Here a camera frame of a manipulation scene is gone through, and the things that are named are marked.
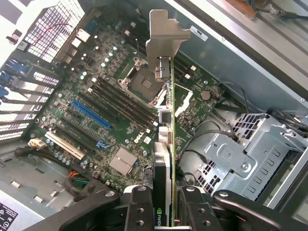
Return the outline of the chipset heatsink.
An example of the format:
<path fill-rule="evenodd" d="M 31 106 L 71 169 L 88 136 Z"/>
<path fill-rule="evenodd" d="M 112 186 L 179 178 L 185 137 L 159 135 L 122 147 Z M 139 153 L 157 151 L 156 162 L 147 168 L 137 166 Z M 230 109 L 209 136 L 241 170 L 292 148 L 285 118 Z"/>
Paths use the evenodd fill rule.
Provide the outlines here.
<path fill-rule="evenodd" d="M 126 176 L 131 171 L 136 161 L 136 156 L 121 147 L 111 160 L 109 166 Z"/>

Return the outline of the metal drive cage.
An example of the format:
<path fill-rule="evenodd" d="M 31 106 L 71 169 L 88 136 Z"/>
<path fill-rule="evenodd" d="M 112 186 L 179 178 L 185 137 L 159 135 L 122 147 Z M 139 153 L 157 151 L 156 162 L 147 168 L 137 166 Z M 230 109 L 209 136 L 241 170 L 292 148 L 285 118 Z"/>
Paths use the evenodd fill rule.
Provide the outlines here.
<path fill-rule="evenodd" d="M 196 186 L 210 195 L 225 189 L 256 201 L 287 154 L 308 148 L 307 139 L 268 114 L 242 114 L 232 128 L 238 140 L 213 135 L 203 149 L 207 163 L 195 171 Z"/>

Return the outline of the green Dell motherboard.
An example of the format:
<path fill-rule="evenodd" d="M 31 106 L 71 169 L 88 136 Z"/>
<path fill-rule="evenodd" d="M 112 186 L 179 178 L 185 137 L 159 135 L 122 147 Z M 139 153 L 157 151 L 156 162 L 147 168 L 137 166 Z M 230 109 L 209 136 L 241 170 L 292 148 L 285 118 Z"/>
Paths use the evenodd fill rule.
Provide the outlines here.
<path fill-rule="evenodd" d="M 152 146 L 158 141 L 158 108 L 149 107 L 130 96 L 118 85 L 117 80 L 128 73 L 134 64 L 133 57 L 146 60 L 145 43 L 149 32 L 144 23 L 134 21 L 122 10 L 105 6 L 95 10 L 95 16 L 85 26 L 90 33 L 87 46 L 77 53 L 71 68 L 64 67 L 65 79 L 59 91 L 52 97 L 40 118 L 30 132 L 30 139 L 39 138 L 47 144 L 37 150 L 68 168 L 66 186 L 70 193 L 81 192 L 91 179 L 100 180 L 120 192 L 125 187 L 140 183 L 142 175 L 151 168 Z M 198 148 L 192 146 L 198 138 L 206 138 L 221 130 L 221 126 L 209 118 L 210 113 L 224 94 L 224 88 L 209 73 L 194 61 L 178 53 L 174 58 L 175 76 L 175 119 L 176 119 L 176 177 L 185 184 L 196 185 L 195 171 L 199 165 L 207 163 L 206 157 Z M 110 105 L 88 92 L 88 88 L 112 94 L 118 99 L 152 119 L 154 129 L 139 127 Z M 211 99 L 202 101 L 200 93 L 208 90 Z M 117 112 L 118 120 L 98 110 L 77 94 L 82 92 L 92 99 L 100 101 Z M 72 101 L 76 100 L 112 124 L 105 129 L 99 123 L 76 109 Z M 72 126 L 60 119 L 66 117 L 91 135 L 98 138 L 96 143 Z M 91 152 L 74 140 L 55 129 L 55 125 L 64 127 L 95 149 Z M 78 160 L 60 146 L 45 137 L 51 131 L 85 154 Z M 122 175 L 109 166 L 120 148 L 124 148 L 137 157 L 131 171 Z"/>

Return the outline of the black expansion slot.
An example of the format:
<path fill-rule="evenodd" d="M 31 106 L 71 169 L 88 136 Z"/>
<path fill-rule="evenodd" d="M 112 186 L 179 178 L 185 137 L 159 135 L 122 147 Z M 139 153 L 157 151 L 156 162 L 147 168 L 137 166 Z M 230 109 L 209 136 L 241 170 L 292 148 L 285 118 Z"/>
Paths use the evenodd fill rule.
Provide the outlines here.
<path fill-rule="evenodd" d="M 95 151 L 95 149 L 92 148 L 87 142 L 83 141 L 77 135 L 73 134 L 72 132 L 70 132 L 69 130 L 65 129 L 64 127 L 55 125 L 55 129 L 57 131 L 60 131 L 63 134 L 65 134 L 67 137 L 69 137 L 70 139 L 74 140 L 76 143 L 78 143 L 79 145 L 83 146 L 85 149 L 87 149 L 87 150 L 89 150 L 91 152 Z"/>
<path fill-rule="evenodd" d="M 77 123 L 75 123 L 74 121 L 66 118 L 66 117 L 62 117 L 60 119 L 62 122 L 69 124 L 70 126 L 72 126 L 74 129 L 76 129 L 77 131 L 79 131 L 80 133 L 82 133 L 83 135 L 87 136 L 89 139 L 91 139 L 94 142 L 98 142 L 99 139 L 94 137 L 93 135 L 91 135 L 88 131 L 86 131 L 84 128 L 82 128 L 80 125 L 78 125 Z"/>

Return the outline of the white expansion slot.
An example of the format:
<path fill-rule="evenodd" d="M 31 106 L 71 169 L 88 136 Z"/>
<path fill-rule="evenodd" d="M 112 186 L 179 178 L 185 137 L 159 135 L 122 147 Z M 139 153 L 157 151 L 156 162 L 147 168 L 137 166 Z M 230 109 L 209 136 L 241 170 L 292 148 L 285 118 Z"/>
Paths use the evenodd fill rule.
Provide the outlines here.
<path fill-rule="evenodd" d="M 46 132 L 45 137 L 51 140 L 52 142 L 54 142 L 55 144 L 57 144 L 58 146 L 60 146 L 62 149 L 70 153 L 72 156 L 74 156 L 78 160 L 82 160 L 84 158 L 85 156 L 84 153 L 82 153 L 80 150 L 78 150 L 73 145 L 71 145 L 64 139 L 60 138 L 58 135 L 54 134 L 53 132 L 51 131 Z"/>

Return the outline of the blue expansion slot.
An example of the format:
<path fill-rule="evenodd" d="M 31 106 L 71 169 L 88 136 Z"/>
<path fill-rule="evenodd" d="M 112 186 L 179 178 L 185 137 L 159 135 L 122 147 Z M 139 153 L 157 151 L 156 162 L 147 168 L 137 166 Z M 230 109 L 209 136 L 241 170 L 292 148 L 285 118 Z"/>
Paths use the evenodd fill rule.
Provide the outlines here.
<path fill-rule="evenodd" d="M 87 108 L 85 105 L 81 104 L 80 102 L 73 100 L 72 101 L 72 105 L 78 109 L 79 111 L 81 111 L 82 113 L 84 113 L 86 116 L 90 117 L 91 119 L 93 119 L 95 122 L 99 123 L 101 126 L 103 126 L 105 129 L 112 129 L 113 126 L 112 124 L 110 124 L 108 121 L 106 121 L 105 119 L 101 118 L 101 116 L 99 116 L 98 114 L 96 114 L 95 112 L 93 112 L 92 110 L 90 110 L 89 108 Z"/>

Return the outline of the grey power supply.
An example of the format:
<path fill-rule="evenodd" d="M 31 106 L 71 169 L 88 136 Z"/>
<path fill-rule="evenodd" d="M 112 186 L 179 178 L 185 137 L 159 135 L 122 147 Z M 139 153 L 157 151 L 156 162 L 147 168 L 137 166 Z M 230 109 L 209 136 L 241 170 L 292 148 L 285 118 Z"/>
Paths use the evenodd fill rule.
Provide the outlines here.
<path fill-rule="evenodd" d="M 22 231 L 70 206 L 67 173 L 46 158 L 0 156 L 0 231 Z"/>

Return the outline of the white power connector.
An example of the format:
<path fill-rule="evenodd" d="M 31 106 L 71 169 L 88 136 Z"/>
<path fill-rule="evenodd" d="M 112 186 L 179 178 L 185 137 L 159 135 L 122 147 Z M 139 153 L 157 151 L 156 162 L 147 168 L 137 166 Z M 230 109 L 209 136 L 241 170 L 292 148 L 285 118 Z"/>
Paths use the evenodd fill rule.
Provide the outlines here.
<path fill-rule="evenodd" d="M 47 144 L 39 138 L 30 139 L 27 144 L 30 147 L 35 147 L 37 150 L 44 149 L 47 146 Z"/>

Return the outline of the CPU socket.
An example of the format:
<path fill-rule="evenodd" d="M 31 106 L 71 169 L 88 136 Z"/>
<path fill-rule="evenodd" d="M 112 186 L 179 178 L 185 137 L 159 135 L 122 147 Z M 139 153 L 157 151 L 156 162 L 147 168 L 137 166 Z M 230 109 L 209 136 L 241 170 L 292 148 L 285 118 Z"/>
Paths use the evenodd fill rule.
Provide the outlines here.
<path fill-rule="evenodd" d="M 133 66 L 123 78 L 117 80 L 118 85 L 149 107 L 159 108 L 167 93 L 165 83 L 155 80 L 155 75 L 149 70 L 145 59 L 135 56 L 132 60 Z"/>

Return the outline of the open black PC case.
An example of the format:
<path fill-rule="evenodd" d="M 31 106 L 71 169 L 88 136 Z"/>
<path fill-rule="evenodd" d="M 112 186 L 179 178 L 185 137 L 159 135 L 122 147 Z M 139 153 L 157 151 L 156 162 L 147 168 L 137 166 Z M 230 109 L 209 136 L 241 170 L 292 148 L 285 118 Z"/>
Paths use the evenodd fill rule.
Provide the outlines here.
<path fill-rule="evenodd" d="M 90 38 L 86 24 L 105 6 L 144 23 L 147 41 L 151 10 L 166 10 L 190 30 L 176 55 L 197 63 L 224 88 L 209 115 L 221 126 L 213 135 L 237 141 L 236 119 L 268 114 L 308 140 L 308 0 L 0 0 L 0 156 L 32 155 L 55 162 L 28 146 L 30 132 L 59 91 L 63 68 L 71 68 L 77 53 L 85 50 Z M 213 136 L 208 129 L 205 133 L 208 137 L 192 144 L 201 153 Z M 153 163 L 152 148 L 151 168 L 140 183 L 122 192 L 96 179 L 72 194 L 66 177 L 64 188 L 74 205 L 104 188 L 123 195 L 143 185 L 152 190 L 154 205 Z M 176 177 L 175 225 L 154 224 L 154 231 L 191 231 L 180 195 L 187 186 L 203 196 L 217 192 L 210 195 Z M 254 202 L 291 218 L 291 231 L 308 231 L 308 148 L 290 151 Z"/>

